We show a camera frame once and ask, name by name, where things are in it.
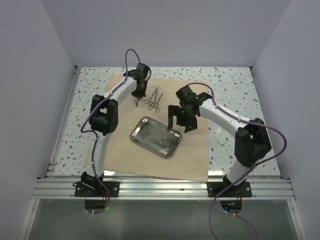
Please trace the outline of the small steel scissors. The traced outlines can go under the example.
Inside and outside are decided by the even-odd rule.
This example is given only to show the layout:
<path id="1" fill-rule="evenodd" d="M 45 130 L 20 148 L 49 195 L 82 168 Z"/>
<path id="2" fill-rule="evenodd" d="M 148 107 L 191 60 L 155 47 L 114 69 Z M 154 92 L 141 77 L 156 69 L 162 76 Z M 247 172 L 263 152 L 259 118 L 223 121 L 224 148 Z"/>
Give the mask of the small steel scissors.
<path id="1" fill-rule="evenodd" d="M 148 109 L 151 111 L 151 110 L 154 110 L 156 113 L 159 113 L 160 112 L 160 108 L 159 108 L 159 104 L 160 104 L 160 100 L 163 96 L 163 93 L 160 95 L 159 98 L 154 98 L 154 101 L 150 101 L 148 103 Z"/>

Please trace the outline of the steel instrument tray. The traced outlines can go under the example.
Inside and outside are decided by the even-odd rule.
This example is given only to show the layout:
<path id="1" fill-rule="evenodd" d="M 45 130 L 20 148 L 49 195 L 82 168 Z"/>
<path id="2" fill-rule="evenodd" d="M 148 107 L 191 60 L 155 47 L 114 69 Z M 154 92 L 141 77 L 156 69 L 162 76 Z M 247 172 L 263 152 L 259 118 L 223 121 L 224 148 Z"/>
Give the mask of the steel instrument tray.
<path id="1" fill-rule="evenodd" d="M 182 134 L 175 129 L 168 130 L 163 123 L 145 116 L 132 130 L 130 139 L 157 156 L 168 159 L 177 149 Z"/>

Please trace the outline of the beige cloth wrap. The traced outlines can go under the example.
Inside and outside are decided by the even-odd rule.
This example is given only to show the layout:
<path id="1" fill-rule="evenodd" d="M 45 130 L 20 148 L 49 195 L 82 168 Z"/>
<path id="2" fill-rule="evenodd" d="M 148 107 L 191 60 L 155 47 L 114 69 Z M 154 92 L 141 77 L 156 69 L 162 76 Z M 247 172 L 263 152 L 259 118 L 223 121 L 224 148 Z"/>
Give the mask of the beige cloth wrap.
<path id="1" fill-rule="evenodd" d="M 127 96 L 119 103 L 118 125 L 109 136 L 101 136 L 94 151 L 97 174 L 103 170 L 144 175 L 149 177 L 205 182 L 209 170 L 209 121 L 200 118 L 197 129 L 188 133 L 178 125 L 174 129 L 182 139 L 173 155 L 163 158 L 133 142 L 130 134 L 143 117 L 150 117 L 162 124 L 168 123 L 168 106 L 178 105 L 176 92 L 187 85 L 187 80 L 152 77 L 147 84 L 146 98 L 158 90 L 159 112 L 149 110 L 143 100 L 135 106 L 134 98 Z"/>

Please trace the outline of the steel surgical scissors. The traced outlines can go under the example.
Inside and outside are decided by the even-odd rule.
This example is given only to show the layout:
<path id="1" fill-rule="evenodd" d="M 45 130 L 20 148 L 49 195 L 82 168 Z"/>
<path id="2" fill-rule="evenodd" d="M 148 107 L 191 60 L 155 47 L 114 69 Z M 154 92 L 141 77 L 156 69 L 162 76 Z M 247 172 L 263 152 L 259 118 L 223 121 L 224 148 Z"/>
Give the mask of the steel surgical scissors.
<path id="1" fill-rule="evenodd" d="M 149 99 L 144 100 L 145 104 L 152 105 L 154 101 L 157 99 L 158 95 L 158 87 L 155 88 Z"/>

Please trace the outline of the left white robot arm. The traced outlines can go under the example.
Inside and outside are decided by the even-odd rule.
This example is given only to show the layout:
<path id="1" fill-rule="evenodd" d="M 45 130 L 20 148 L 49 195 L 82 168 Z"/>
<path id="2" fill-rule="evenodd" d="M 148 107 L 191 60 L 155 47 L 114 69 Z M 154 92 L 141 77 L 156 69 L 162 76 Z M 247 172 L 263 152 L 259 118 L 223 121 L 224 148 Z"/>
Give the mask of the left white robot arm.
<path id="1" fill-rule="evenodd" d="M 92 196 L 103 193 L 104 161 L 108 142 L 119 123 L 119 105 L 127 97 L 137 100 L 146 96 L 151 68 L 138 63 L 136 68 L 123 74 L 122 79 L 103 95 L 96 94 L 92 98 L 90 114 L 82 125 L 82 133 L 93 133 L 95 140 L 92 145 L 90 164 L 93 179 L 86 184 L 86 190 Z"/>

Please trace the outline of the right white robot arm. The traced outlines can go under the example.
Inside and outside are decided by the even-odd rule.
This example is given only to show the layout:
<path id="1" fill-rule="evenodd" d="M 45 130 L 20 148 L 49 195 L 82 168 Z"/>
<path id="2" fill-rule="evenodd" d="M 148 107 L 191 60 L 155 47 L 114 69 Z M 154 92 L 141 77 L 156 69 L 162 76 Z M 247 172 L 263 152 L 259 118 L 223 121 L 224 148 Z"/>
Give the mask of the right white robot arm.
<path id="1" fill-rule="evenodd" d="M 264 122 L 260 118 L 249 119 L 236 115 L 233 111 L 216 102 L 214 94 L 196 94 L 187 84 L 176 93 L 179 105 L 168 106 L 168 126 L 176 124 L 188 133 L 198 128 L 198 117 L 205 118 L 220 126 L 234 138 L 235 162 L 223 177 L 223 192 L 235 196 L 247 177 L 245 174 L 254 164 L 263 159 L 272 149 Z"/>

